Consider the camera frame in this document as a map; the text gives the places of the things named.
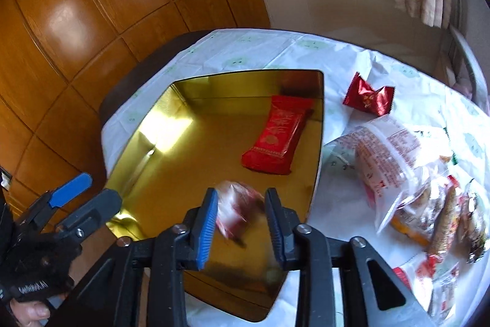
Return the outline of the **person's left hand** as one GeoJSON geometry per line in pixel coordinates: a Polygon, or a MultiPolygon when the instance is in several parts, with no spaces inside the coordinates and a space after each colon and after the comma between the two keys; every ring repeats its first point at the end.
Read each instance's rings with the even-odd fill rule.
{"type": "Polygon", "coordinates": [[[49,308],[40,301],[21,303],[12,299],[9,305],[18,326],[42,327],[42,320],[51,316],[49,308]]]}

